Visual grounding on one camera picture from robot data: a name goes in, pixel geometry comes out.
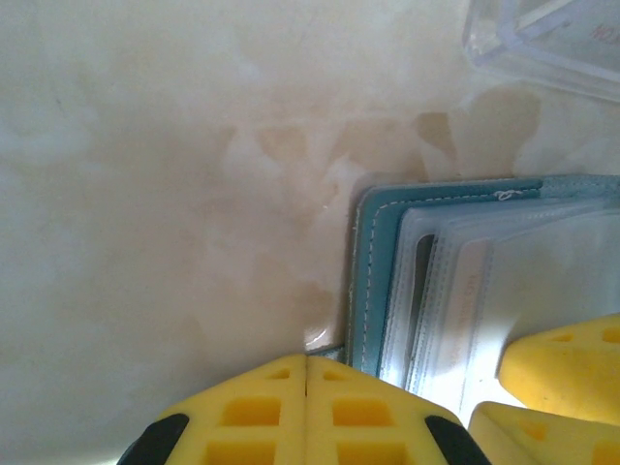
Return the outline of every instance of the transparent plastic box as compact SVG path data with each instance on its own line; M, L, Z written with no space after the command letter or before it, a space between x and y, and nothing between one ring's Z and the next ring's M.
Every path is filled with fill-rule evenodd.
M620 0L472 0L463 42L478 68L620 102Z

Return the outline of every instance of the white stitching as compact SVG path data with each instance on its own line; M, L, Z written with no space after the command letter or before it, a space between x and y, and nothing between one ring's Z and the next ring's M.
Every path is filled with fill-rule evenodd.
M539 191L539 190L540 190L539 188L523 189L520 192L521 194L524 194L526 192ZM372 283L373 242L375 240L375 228L377 227L377 218L379 217L381 210L383 210L384 208L388 208L389 206L394 206L394 205L403 204L403 203L413 205L416 203L453 201L456 199L481 199L485 197L493 197L493 194L479 194L479 195L473 195L473 196L456 196L456 197L438 197L435 199L424 199L422 201L391 201L389 203L384 203L379 208L377 208L377 211L375 212L375 215L373 216L373 219L372 219L372 228L370 230L370 240L368 241L368 266L367 266L368 274L366 278L366 301L364 303L364 325L363 325L364 331L363 331L362 342L361 342L361 371L364 370L364 364L366 362L366 340L368 336L367 334L368 333L368 312L370 310L370 287Z

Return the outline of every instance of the teal wallet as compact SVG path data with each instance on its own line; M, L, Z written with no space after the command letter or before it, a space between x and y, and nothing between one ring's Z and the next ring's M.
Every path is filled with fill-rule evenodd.
M399 229L408 210L490 202L595 200L614 198L619 193L620 177L603 175L370 188L356 208L345 346L329 355L379 376Z

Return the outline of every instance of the marble surface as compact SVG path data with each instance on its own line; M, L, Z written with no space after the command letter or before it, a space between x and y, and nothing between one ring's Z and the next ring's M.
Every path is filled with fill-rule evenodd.
M0 3L0 459L97 463L339 342L378 180L620 174L620 107L467 64L464 0Z

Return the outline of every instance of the square hole in sponge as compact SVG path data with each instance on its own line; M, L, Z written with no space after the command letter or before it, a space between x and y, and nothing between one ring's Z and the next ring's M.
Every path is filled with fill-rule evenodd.
M349 381L349 378L341 373L335 371L326 371L323 374L323 379L326 381Z
M549 426L539 421L522 420L518 425L521 431L536 441L544 441L549 432Z
M602 339L610 344L620 344L620 326L605 329Z
M226 405L220 425L277 426L280 424L280 405L277 397L239 397Z
M414 465L404 444L339 443L338 465Z
M288 380L289 378L291 378L291 370L288 368L283 368L267 376L268 380Z
M386 402L380 399L345 397L332 405L334 426L392 426Z
M275 443L217 442L206 450L204 465L273 465Z
M592 465L620 465L620 443L597 443L592 454Z

